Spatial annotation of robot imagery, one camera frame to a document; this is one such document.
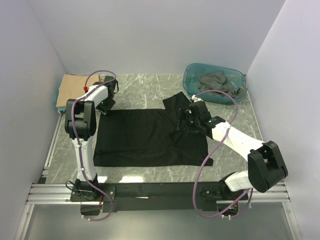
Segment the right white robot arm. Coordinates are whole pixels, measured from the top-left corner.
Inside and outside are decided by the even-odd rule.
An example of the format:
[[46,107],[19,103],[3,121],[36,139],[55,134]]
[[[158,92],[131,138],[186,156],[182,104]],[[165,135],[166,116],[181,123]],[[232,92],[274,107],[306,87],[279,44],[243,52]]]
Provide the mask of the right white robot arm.
[[180,109],[176,129],[187,140],[184,153],[199,161],[208,153],[207,137],[221,141],[247,162],[247,170],[232,172],[216,182],[213,190],[202,189],[203,196],[230,200],[241,190],[255,189],[265,193],[288,176],[288,170],[279,146],[273,142],[257,140],[231,126],[219,116],[212,117],[203,101],[192,102]]

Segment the black t shirt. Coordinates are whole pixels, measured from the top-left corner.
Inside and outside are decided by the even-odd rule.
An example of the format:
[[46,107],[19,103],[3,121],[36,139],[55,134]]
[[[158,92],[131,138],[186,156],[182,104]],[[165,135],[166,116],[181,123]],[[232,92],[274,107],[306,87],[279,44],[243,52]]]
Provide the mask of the black t shirt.
[[101,115],[93,161],[96,167],[200,166],[208,155],[204,135],[177,130],[183,92],[164,99],[163,109],[111,110]]

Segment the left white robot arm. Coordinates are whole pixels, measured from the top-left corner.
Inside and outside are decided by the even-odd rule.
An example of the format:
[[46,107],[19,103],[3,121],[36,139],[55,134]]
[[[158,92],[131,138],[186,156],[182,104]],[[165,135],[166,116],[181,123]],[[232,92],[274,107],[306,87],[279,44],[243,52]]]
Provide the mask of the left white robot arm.
[[97,130],[96,110],[106,114],[116,103],[114,95],[118,91],[118,81],[112,76],[105,76],[102,82],[85,86],[83,96],[66,102],[64,129],[72,139],[77,163],[73,196],[94,201],[102,194],[93,159],[93,137]]

